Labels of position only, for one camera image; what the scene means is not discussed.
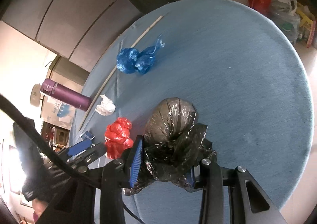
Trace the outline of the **black plastic bag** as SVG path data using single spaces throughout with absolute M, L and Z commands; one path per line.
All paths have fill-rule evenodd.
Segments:
M 145 127 L 137 182 L 133 188 L 125 188 L 124 194 L 138 194 L 155 181 L 172 182 L 185 190 L 185 175 L 197 159 L 207 128 L 198 122 L 192 103 L 178 97 L 161 101 Z

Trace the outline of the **blue plastic bag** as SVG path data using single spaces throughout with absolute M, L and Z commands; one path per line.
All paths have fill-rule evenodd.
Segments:
M 123 48 L 117 54 L 116 68 L 125 74 L 137 72 L 144 75 L 154 66 L 156 53 L 164 46 L 162 36 L 159 35 L 152 46 L 142 51 L 136 48 Z

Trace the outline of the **red plastic bag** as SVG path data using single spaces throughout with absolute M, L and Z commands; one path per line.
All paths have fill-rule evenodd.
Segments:
M 123 151 L 133 146 L 130 138 L 132 123 L 124 117 L 119 117 L 115 122 L 106 127 L 104 133 L 106 157 L 110 160 L 120 158 Z

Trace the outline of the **crumpled white tissue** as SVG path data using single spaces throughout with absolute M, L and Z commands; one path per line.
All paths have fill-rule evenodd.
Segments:
M 102 101 L 95 108 L 95 111 L 102 116 L 109 116 L 116 110 L 116 106 L 113 101 L 110 100 L 106 95 L 101 95 Z

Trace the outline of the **white chest freezer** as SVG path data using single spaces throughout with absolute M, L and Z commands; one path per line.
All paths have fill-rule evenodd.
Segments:
M 44 96 L 41 118 L 54 126 L 70 130 L 75 115 L 75 108 L 54 98 Z

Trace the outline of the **purple thermos bottle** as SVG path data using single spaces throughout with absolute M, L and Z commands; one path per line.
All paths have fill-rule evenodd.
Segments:
M 87 111 L 91 104 L 91 98 L 71 90 L 51 79 L 46 79 L 42 83 L 40 91 L 44 95 L 52 97 L 82 111 Z

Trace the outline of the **white rice cooker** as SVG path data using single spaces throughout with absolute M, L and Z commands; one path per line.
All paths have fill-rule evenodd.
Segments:
M 32 88 L 31 95 L 30 95 L 30 104 L 32 106 L 38 107 L 41 101 L 41 93 L 40 93 L 41 85 L 35 84 Z

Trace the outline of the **white thin stick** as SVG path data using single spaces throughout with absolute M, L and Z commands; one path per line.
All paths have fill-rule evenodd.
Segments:
M 100 86 L 98 92 L 92 99 L 92 102 L 82 118 L 81 124 L 79 124 L 78 129 L 80 130 L 83 127 L 83 124 L 91 111 L 92 107 L 95 105 L 95 102 L 98 98 L 101 98 L 101 103 L 96 105 L 95 111 L 102 116 L 109 116 L 114 113 L 116 106 L 111 99 L 109 99 L 106 95 L 102 94 L 102 91 L 106 84 L 109 82 L 113 74 L 116 71 L 120 71 L 125 74 L 133 74 L 138 72 L 140 74 L 146 74 L 150 68 L 154 65 L 156 52 L 159 49 L 164 47 L 164 43 L 162 41 L 162 36 L 159 36 L 155 43 L 145 48 L 143 51 L 139 51 L 135 48 L 137 43 L 145 37 L 147 34 L 159 21 L 163 19 L 163 16 L 159 16 L 133 43 L 131 48 L 123 48 L 120 50 L 116 57 L 116 66 L 113 70 L 111 70 L 110 74 L 106 77 L 105 81 Z

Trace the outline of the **blue tablecloth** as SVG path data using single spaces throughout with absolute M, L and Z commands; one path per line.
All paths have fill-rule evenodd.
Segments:
M 181 0 L 134 22 L 108 48 L 91 71 L 82 92 L 94 97 L 116 66 L 117 54 L 137 45 L 144 50 L 159 35 L 165 46 L 144 75 L 116 71 L 102 93 L 116 105 L 114 114 L 77 110 L 70 143 L 90 131 L 104 140 L 106 127 L 129 119 L 131 136 L 143 133 L 154 108 L 164 99 L 191 102 L 219 165 L 244 166 L 281 208 L 305 169 L 313 138 L 314 113 L 307 75 L 296 50 L 268 18 L 230 0 Z

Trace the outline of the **grey multi-door refrigerator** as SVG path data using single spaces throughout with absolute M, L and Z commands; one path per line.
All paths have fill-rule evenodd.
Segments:
M 12 0 L 2 20 L 91 72 L 141 12 L 129 0 Z

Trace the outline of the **red shopping bag on floor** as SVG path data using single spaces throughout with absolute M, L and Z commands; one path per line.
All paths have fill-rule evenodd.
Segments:
M 269 13 L 271 0 L 248 0 L 249 6 L 261 13 L 262 15 L 267 16 Z

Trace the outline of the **white plastic bags pile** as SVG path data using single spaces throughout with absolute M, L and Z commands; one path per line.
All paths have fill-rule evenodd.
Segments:
M 297 0 L 271 0 L 268 17 L 295 45 L 299 35 L 300 16 L 296 13 Z

